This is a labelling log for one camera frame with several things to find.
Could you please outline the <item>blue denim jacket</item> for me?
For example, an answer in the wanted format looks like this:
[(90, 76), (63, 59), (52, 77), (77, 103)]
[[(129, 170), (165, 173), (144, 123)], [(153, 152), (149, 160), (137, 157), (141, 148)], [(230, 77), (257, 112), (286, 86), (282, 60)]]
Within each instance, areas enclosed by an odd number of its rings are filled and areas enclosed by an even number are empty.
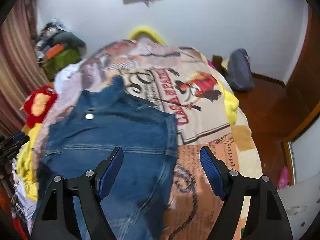
[(100, 205), (117, 239), (160, 239), (177, 160), (174, 115), (127, 94), (116, 75), (100, 92), (81, 92), (69, 116), (50, 126), (39, 163), (38, 198), (56, 175), (76, 178), (108, 158), (124, 160)]

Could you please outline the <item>pile of clothes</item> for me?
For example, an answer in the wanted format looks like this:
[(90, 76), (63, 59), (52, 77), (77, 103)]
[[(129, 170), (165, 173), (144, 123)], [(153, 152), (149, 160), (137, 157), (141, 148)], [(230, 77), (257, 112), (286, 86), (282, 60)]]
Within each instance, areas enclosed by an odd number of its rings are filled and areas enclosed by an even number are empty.
[(68, 31), (64, 23), (57, 18), (49, 21), (40, 31), (37, 42), (35, 44), (35, 53), (39, 51), (44, 54), (50, 48), (57, 44), (66, 44), (67, 46), (74, 46), (77, 48), (85, 48), (86, 43)]

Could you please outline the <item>yellow garment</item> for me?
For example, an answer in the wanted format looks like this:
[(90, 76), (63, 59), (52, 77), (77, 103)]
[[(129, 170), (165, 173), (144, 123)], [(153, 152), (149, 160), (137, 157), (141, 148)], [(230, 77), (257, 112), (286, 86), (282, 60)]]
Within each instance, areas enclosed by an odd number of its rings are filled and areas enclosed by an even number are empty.
[(22, 146), (17, 155), (16, 173), (21, 178), (24, 186), (25, 195), (27, 198), (37, 201), (39, 182), (36, 171), (39, 168), (41, 157), (41, 143), (43, 142), (43, 131), (41, 123), (36, 123), (35, 126), (28, 132), (29, 141)]

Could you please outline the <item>red plush toy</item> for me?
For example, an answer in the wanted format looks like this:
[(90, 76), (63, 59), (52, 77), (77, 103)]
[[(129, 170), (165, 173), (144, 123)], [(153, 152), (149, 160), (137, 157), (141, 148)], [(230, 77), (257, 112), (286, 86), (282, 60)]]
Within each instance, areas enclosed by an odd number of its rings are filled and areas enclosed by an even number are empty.
[(36, 124), (41, 124), (57, 97), (57, 92), (50, 85), (33, 90), (20, 107), (27, 116), (25, 125), (33, 128)]

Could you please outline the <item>red striped curtain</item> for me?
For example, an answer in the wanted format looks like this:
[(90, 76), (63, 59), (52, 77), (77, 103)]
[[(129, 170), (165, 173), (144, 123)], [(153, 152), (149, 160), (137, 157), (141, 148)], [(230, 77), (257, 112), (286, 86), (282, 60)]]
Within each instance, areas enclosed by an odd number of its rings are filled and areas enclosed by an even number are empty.
[(18, 133), (26, 122), (21, 107), (29, 94), (49, 81), (40, 69), (37, 0), (17, 0), (1, 25), (1, 136)]

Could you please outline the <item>white cloth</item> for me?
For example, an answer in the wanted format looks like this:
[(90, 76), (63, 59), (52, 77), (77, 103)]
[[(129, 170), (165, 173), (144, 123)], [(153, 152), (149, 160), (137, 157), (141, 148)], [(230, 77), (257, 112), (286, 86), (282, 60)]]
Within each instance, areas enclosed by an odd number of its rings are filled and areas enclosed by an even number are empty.
[(69, 64), (65, 68), (61, 69), (54, 77), (54, 89), (57, 94), (62, 93), (63, 87), (71, 79), (72, 75), (76, 73), (80, 66), (86, 61), (86, 58), (75, 64)]

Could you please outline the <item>orange shoe box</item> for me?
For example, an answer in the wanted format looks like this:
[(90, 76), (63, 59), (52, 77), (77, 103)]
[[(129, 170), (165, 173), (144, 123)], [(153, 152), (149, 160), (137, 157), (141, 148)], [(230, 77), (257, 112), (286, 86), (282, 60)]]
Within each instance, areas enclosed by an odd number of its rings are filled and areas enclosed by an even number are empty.
[(56, 44), (52, 48), (50, 48), (48, 51), (46, 51), (45, 56), (47, 59), (52, 59), (57, 54), (59, 54), (61, 51), (63, 51), (65, 48), (62, 44)]

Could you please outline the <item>green storage box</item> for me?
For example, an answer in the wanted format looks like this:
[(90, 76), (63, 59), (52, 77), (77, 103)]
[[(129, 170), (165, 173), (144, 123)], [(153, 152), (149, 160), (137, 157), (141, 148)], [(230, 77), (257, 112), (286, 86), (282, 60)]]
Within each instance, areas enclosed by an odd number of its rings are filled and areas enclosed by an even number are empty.
[(81, 61), (81, 55), (78, 48), (68, 47), (49, 59), (42, 65), (42, 69), (49, 81), (54, 81), (56, 74), (67, 67), (69, 64), (75, 64)]

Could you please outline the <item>grey blue backpack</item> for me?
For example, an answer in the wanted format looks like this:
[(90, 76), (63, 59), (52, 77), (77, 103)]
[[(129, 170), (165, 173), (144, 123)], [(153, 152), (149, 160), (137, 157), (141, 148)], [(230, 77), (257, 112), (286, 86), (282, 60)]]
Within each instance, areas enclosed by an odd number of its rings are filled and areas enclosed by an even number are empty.
[(227, 63), (226, 80), (230, 87), (238, 91), (254, 88), (254, 79), (247, 51), (243, 48), (233, 51)]

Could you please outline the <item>printed newspaper pattern bedspread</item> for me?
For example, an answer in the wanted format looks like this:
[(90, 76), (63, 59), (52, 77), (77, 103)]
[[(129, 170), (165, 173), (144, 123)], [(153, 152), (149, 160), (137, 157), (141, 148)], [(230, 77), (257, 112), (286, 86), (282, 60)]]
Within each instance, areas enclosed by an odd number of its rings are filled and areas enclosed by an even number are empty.
[(41, 157), (50, 126), (69, 116), (82, 91), (100, 92), (114, 76), (127, 94), (176, 118), (177, 160), (160, 239), (206, 239), (221, 210), (200, 164), (208, 146), (230, 169), (259, 178), (260, 158), (231, 88), (196, 49), (121, 40), (89, 57), (58, 94), (43, 123)]

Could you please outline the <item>yellow pillow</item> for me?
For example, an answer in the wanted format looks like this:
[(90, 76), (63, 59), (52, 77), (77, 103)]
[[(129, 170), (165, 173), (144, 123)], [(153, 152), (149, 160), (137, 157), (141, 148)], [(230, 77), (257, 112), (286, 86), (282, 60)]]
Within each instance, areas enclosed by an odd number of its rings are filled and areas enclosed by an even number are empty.
[(164, 40), (151, 28), (147, 26), (138, 26), (134, 28), (131, 33), (129, 34), (129, 40), (137, 40), (140, 36), (145, 36), (151, 39), (153, 42), (157, 44), (166, 45)]

